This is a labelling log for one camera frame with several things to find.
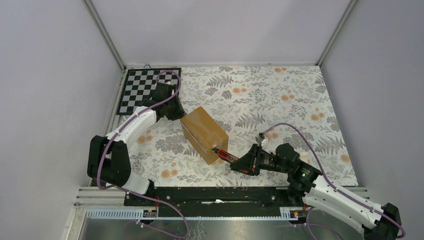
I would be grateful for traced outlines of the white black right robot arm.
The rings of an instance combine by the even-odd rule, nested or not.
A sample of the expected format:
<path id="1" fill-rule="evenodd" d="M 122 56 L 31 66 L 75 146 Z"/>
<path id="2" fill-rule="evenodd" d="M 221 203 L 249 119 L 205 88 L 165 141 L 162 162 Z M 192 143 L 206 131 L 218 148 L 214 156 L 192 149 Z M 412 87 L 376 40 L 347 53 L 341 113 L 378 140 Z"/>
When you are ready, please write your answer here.
<path id="1" fill-rule="evenodd" d="M 402 236 L 399 209 L 391 203 L 373 203 L 337 185 L 317 168 L 300 159 L 288 143 L 275 153 L 268 153 L 253 144 L 242 157 L 226 157 L 233 171 L 257 176 L 261 170 L 287 175 L 289 186 L 283 197 L 293 206 L 308 205 L 343 221 L 366 240 L 395 240 Z"/>

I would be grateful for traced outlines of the brown cardboard express box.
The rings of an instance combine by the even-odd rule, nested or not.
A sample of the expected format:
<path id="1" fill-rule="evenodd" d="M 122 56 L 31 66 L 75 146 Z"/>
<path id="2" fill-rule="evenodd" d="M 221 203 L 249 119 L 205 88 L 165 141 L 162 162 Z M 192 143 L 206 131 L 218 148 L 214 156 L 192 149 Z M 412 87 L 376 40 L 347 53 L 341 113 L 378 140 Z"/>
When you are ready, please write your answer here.
<path id="1" fill-rule="evenodd" d="M 212 149 L 228 150 L 228 134 L 203 107 L 191 111 L 180 122 L 184 136 L 207 165 L 219 159 Z"/>

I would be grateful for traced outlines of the red black utility knife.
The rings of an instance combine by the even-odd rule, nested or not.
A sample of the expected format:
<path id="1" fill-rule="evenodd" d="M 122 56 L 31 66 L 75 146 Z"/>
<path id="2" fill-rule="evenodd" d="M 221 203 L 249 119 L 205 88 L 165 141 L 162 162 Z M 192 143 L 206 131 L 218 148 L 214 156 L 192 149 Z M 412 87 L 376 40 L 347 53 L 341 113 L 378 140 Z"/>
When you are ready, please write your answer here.
<path id="1" fill-rule="evenodd" d="M 239 172 L 245 175 L 253 176 L 252 169 L 247 166 L 240 158 L 222 150 L 219 148 L 213 148 L 212 151 L 218 155 L 218 157 L 229 163 L 230 169 L 235 172 Z"/>

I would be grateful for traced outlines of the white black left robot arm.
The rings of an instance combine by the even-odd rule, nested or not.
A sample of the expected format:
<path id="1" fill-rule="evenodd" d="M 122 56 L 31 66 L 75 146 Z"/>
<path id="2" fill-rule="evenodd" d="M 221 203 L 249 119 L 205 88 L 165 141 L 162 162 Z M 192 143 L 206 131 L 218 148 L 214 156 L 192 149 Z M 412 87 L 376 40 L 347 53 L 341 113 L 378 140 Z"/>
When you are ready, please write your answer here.
<path id="1" fill-rule="evenodd" d="M 160 118 L 175 121 L 186 115 L 178 93 L 178 87 L 158 82 L 150 97 L 138 103 L 124 123 L 106 136 L 94 136 L 89 146 L 87 175 L 136 193 L 136 199 L 144 206 L 152 204 L 155 192 L 149 188 L 148 179 L 132 170 L 129 150 Z"/>

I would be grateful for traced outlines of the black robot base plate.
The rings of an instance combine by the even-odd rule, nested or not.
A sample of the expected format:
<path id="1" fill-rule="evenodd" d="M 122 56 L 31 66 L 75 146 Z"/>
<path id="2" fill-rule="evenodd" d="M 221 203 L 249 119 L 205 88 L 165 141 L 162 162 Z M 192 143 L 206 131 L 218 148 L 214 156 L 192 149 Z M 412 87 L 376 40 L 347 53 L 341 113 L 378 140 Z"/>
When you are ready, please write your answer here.
<path id="1" fill-rule="evenodd" d="M 310 208 L 290 201 L 286 187 L 153 187 L 146 196 L 130 193 L 123 204 L 163 219 L 297 220 Z"/>

